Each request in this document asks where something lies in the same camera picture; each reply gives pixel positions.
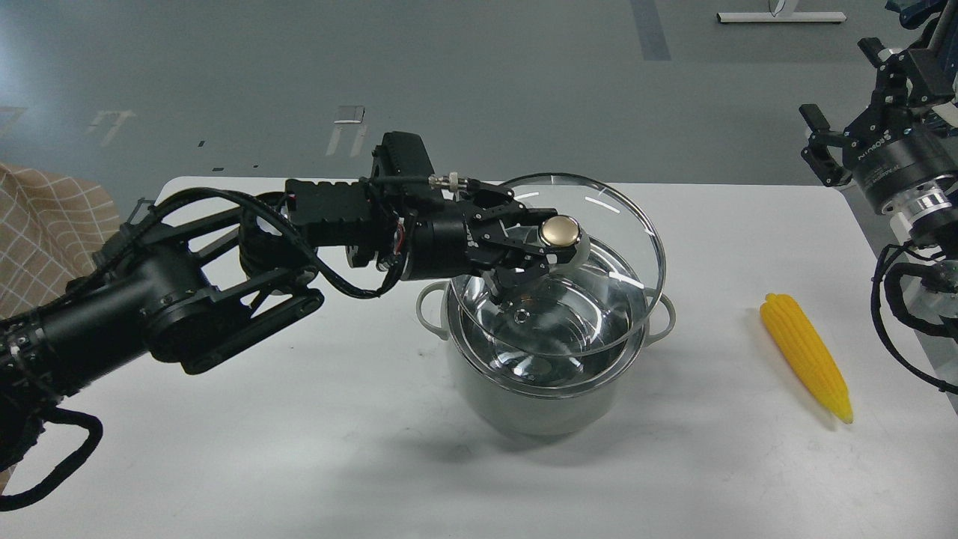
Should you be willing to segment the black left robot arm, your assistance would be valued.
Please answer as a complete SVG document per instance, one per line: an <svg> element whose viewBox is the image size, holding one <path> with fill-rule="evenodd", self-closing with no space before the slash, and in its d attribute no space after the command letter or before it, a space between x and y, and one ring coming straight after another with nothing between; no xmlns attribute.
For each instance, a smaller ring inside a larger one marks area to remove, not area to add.
<svg viewBox="0 0 958 539"><path fill-rule="evenodd" d="M435 175L172 195L122 225L63 296L2 321L2 468L23 460L46 423L87 432L35 487L4 495L3 511L41 501L86 463L102 423L61 402L131 359L209 371L317 311L318 276L370 299L402 280L474 275L499 298L573 259L581 232L546 238L559 221L505 185Z"/></svg>

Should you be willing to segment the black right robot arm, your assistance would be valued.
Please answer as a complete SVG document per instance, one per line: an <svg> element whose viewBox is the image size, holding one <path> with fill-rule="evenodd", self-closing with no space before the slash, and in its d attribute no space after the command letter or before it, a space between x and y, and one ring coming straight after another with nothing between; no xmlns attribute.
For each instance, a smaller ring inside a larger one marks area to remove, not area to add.
<svg viewBox="0 0 958 539"><path fill-rule="evenodd" d="M833 130L818 106L799 111L810 130L801 152L821 184L855 184L876 214L898 215L906 241L890 243L873 272L870 310L886 350L907 371L940 392L954 383L929 375L903 358L890 339L882 307L916 332L956 338L956 158L943 144L956 126L956 3L892 1L907 26L923 23L921 39L889 48L875 37L858 47L876 78L865 109Z"/></svg>

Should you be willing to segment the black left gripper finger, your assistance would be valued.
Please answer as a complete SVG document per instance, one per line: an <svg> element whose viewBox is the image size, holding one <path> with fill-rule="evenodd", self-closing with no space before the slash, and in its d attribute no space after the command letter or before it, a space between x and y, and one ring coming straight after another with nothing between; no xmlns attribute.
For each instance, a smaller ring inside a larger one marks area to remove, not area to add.
<svg viewBox="0 0 958 539"><path fill-rule="evenodd" d="M479 279L486 287L489 301L500 305L513 290L549 273L548 256L557 249L540 241L505 239L480 243Z"/></svg>
<svg viewBox="0 0 958 539"><path fill-rule="evenodd" d="M466 182L457 194L457 210L462 217L458 243L513 243L510 228L531 228L558 215L554 208L517 201L510 188L488 182Z"/></svg>

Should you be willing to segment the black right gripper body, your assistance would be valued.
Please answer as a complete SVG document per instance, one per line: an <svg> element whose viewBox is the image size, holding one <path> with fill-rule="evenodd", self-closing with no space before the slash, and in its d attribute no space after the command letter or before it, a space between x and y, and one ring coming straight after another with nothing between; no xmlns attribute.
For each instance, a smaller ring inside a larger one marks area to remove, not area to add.
<svg viewBox="0 0 958 539"><path fill-rule="evenodd" d="M885 123L865 112L846 127L852 144L846 168L877 215L895 208L894 198L935 182L948 190L956 181L956 160L941 139L921 123L894 114Z"/></svg>

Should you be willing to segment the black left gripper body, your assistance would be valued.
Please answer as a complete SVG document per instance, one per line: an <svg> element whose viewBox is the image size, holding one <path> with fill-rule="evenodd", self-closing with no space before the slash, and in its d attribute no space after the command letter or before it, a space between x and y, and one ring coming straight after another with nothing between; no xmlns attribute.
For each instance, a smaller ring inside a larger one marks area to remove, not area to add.
<svg viewBox="0 0 958 539"><path fill-rule="evenodd" d="M479 208L460 201L446 201L439 209L421 211L405 242L403 281L425 281L480 275L489 272L506 258L503 246L483 238L485 232L472 231L479 224Z"/></svg>

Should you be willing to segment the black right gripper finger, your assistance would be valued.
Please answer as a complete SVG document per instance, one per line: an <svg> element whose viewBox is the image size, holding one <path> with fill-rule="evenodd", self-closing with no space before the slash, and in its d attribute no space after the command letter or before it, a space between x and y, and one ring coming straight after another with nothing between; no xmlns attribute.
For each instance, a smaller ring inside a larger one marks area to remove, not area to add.
<svg viewBox="0 0 958 539"><path fill-rule="evenodd" d="M825 187L841 188L852 181L852 172L832 156L831 149L855 150L859 140L845 132L836 132L815 103L803 103L799 113L808 127L808 142L800 156Z"/></svg>
<svg viewBox="0 0 958 539"><path fill-rule="evenodd" d="M897 21L921 36L903 50L876 38L862 38L859 48L880 76L903 88L903 102L932 132L956 130L956 13L897 11Z"/></svg>

